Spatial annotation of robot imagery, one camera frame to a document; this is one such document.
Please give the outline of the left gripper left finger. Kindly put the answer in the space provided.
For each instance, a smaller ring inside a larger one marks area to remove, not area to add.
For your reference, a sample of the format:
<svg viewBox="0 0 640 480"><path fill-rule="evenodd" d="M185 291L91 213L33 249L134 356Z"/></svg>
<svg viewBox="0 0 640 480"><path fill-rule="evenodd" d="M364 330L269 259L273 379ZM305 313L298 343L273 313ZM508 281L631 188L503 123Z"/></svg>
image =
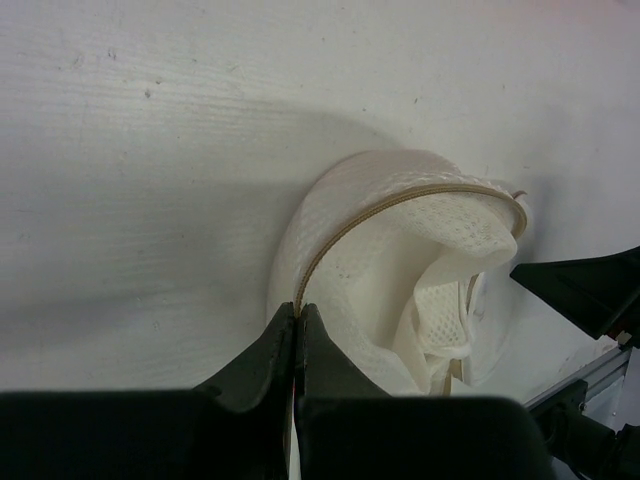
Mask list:
<svg viewBox="0 0 640 480"><path fill-rule="evenodd" d="M9 392L4 479L286 479L294 307L186 389Z"/></svg>

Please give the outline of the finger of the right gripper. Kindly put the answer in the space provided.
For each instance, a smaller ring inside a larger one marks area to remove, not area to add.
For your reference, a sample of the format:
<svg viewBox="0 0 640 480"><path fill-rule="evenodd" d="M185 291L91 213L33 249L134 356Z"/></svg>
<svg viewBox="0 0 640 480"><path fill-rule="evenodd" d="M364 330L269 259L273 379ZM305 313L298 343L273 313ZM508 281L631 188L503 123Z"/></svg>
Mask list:
<svg viewBox="0 0 640 480"><path fill-rule="evenodd" d="M520 286L593 339L639 343L639 249L579 260L523 263Z"/></svg>

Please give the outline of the white mesh laundry bag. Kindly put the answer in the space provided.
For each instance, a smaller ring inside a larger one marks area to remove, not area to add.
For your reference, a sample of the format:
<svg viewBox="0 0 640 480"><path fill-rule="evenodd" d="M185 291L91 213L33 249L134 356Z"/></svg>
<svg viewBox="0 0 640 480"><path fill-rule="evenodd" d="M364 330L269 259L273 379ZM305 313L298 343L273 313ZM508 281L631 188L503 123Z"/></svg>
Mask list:
<svg viewBox="0 0 640 480"><path fill-rule="evenodd" d="M289 223L266 312L317 306L331 340L389 394L479 385L511 334L501 294L528 223L522 191L434 153L350 156Z"/></svg>

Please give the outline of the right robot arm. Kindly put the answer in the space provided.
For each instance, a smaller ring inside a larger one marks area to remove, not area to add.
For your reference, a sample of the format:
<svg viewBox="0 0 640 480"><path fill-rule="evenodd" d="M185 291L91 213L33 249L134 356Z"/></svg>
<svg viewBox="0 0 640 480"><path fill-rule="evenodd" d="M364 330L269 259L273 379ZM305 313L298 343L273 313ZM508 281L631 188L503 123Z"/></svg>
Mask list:
<svg viewBox="0 0 640 480"><path fill-rule="evenodd" d="M607 337L623 352L639 347L639 249L598 258L517 265L510 273L593 339ZM618 432L583 414L588 382L576 379L530 412L552 457L580 479L637 479L639 428Z"/></svg>

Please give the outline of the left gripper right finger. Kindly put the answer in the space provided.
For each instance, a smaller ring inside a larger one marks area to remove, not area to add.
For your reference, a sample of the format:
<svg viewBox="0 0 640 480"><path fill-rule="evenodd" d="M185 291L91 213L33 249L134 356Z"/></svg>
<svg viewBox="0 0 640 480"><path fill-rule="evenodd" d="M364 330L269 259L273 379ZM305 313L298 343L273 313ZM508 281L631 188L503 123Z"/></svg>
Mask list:
<svg viewBox="0 0 640 480"><path fill-rule="evenodd" d="M538 427L496 397L393 397L329 337L298 319L295 427L304 479L551 479Z"/></svg>

